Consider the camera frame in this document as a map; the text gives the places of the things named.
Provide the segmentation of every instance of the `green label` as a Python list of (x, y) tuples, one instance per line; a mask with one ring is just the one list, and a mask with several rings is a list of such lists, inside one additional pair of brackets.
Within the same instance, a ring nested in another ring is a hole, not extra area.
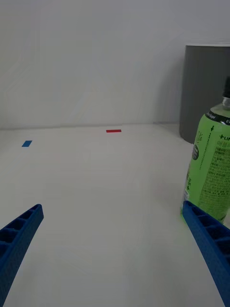
[(230, 207), (230, 126), (201, 118), (184, 198), (223, 222)]

